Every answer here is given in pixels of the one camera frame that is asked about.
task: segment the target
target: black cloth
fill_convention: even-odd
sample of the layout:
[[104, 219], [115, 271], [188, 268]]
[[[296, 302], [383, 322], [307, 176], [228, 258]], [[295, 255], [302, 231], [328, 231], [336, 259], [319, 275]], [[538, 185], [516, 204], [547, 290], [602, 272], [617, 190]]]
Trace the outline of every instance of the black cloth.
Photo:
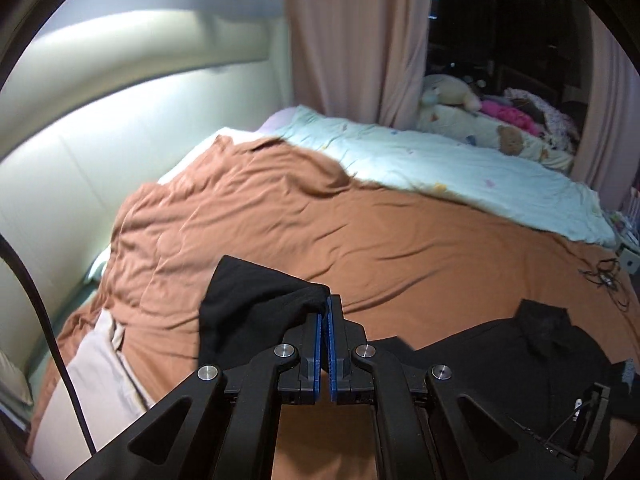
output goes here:
[[[621, 362], [611, 367], [609, 407], [611, 415], [640, 425], [640, 376], [632, 372], [631, 377], [628, 377], [628, 372], [625, 373], [626, 365], [627, 362]], [[635, 369], [635, 364], [631, 365], [631, 369]]]
[[[397, 338], [374, 345], [425, 370], [448, 365], [480, 396], [544, 438], [572, 413], [585, 390], [594, 382], [608, 383], [611, 374], [604, 352], [586, 332], [571, 325], [565, 309], [528, 300], [520, 303], [512, 319], [484, 323], [418, 351]], [[610, 415], [594, 444], [590, 479], [604, 478], [609, 425]], [[553, 442], [566, 447], [574, 426], [570, 420]]]
[[223, 256], [200, 305], [198, 365], [247, 364], [282, 341], [306, 314], [324, 314], [329, 288]]

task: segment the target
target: upholstered headboard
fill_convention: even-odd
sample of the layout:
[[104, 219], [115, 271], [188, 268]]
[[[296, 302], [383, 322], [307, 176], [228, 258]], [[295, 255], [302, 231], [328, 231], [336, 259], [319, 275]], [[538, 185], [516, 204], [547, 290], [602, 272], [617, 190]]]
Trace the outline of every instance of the upholstered headboard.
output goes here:
[[[137, 11], [37, 38], [0, 91], [0, 232], [50, 316], [129, 193], [222, 126], [256, 129], [291, 95], [283, 19]], [[39, 336], [0, 262], [0, 350], [24, 369]]]

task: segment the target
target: bedding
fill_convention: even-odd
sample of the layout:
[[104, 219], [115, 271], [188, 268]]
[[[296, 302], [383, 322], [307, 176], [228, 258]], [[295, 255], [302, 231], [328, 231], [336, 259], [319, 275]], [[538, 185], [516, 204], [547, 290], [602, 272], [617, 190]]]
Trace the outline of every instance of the bedding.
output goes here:
[[545, 116], [545, 130], [543, 137], [553, 148], [571, 153], [574, 150], [572, 140], [580, 141], [578, 129], [574, 120], [559, 110], [556, 110], [542, 97], [529, 91], [517, 88], [507, 88], [504, 91], [507, 99], [526, 99], [534, 104]]
[[361, 180], [461, 202], [569, 240], [615, 245], [598, 194], [530, 160], [443, 136], [326, 118], [302, 106], [276, 133], [322, 151]]
[[506, 123], [517, 126], [524, 132], [529, 132], [534, 137], [540, 137], [540, 127], [526, 113], [513, 106], [505, 106], [495, 101], [482, 101], [481, 112], [490, 117], [500, 119]]
[[[397, 148], [386, 147], [394, 160]], [[159, 400], [196, 366], [198, 308], [223, 254], [327, 284], [371, 340], [397, 335], [421, 348], [512, 317], [527, 298], [566, 308], [610, 361], [640, 359], [628, 276], [632, 301], [622, 312], [578, 272], [612, 255], [603, 247], [363, 182], [282, 140], [217, 136], [173, 180], [145, 184], [122, 205], [98, 293], [59, 338], [65, 361], [106, 310], [124, 327], [120, 351], [132, 372]], [[55, 387], [50, 366], [31, 445]], [[615, 421], [611, 465], [634, 435]], [[333, 406], [325, 390], [316, 406], [284, 406], [273, 477], [375, 478], [368, 407]]]
[[[446, 132], [444, 136], [466, 143], [472, 125], [483, 124], [484, 121], [488, 127], [484, 134], [474, 135], [474, 146], [499, 148], [496, 125], [503, 123], [475, 117], [458, 108], [437, 105], [435, 109], [439, 110], [441, 118], [436, 121], [439, 126], [433, 133]], [[597, 194], [583, 184], [548, 175], [533, 166], [520, 165], [500, 154], [472, 147], [466, 150], [456, 148], [458, 143], [447, 142], [437, 136], [426, 137], [416, 132], [398, 132], [382, 126], [329, 119], [303, 106], [276, 112], [256, 132], [222, 128], [195, 146], [158, 182], [166, 184], [173, 180], [204, 153], [217, 136], [229, 136], [237, 144], [272, 134], [291, 144], [324, 152], [346, 166], [352, 176], [384, 186], [458, 200], [526, 226], [558, 232], [570, 240], [604, 246], [615, 244], [615, 234], [602, 215]], [[390, 137], [398, 134], [401, 137]], [[543, 156], [542, 153], [546, 153], [544, 144], [524, 132], [522, 135], [527, 138], [523, 140], [521, 156], [530, 156], [531, 160], [542, 157], [551, 166], [558, 163], [564, 167], [562, 158], [569, 155], [555, 152]], [[459, 173], [458, 182], [450, 188], [447, 179], [455, 172]], [[110, 248], [106, 247], [95, 259], [87, 273], [87, 281], [100, 280], [110, 253]]]
[[[507, 123], [483, 114], [470, 114], [453, 106], [435, 105], [422, 108], [418, 117], [417, 130], [438, 134], [479, 148], [500, 149], [500, 126]], [[522, 138], [523, 148], [519, 158], [533, 160], [550, 170], [568, 173], [574, 163], [573, 155], [561, 150], [553, 150], [542, 139], [516, 129]]]

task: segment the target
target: blue gripper pad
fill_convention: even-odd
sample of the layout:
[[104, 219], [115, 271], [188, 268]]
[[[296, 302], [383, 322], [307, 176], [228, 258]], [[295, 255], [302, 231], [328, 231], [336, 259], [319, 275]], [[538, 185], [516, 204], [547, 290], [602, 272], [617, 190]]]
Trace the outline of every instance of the blue gripper pad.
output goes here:
[[328, 368], [329, 368], [329, 389], [331, 393], [331, 402], [336, 402], [338, 397], [338, 384], [337, 378], [335, 376], [336, 373], [336, 362], [335, 362], [335, 332], [334, 332], [334, 317], [332, 314], [332, 303], [331, 298], [326, 299], [327, 310], [326, 316], [324, 316], [323, 324], [324, 330], [322, 330], [324, 334], [324, 344], [327, 348], [328, 353]]

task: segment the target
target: pink curtain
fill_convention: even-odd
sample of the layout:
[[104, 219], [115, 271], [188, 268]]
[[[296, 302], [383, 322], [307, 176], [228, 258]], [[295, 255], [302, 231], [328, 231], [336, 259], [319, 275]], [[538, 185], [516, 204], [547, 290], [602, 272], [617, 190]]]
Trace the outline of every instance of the pink curtain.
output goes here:
[[329, 116], [415, 126], [431, 0], [286, 0], [294, 92]]
[[609, 29], [592, 13], [593, 78], [572, 179], [607, 209], [619, 209], [640, 162], [640, 76]]

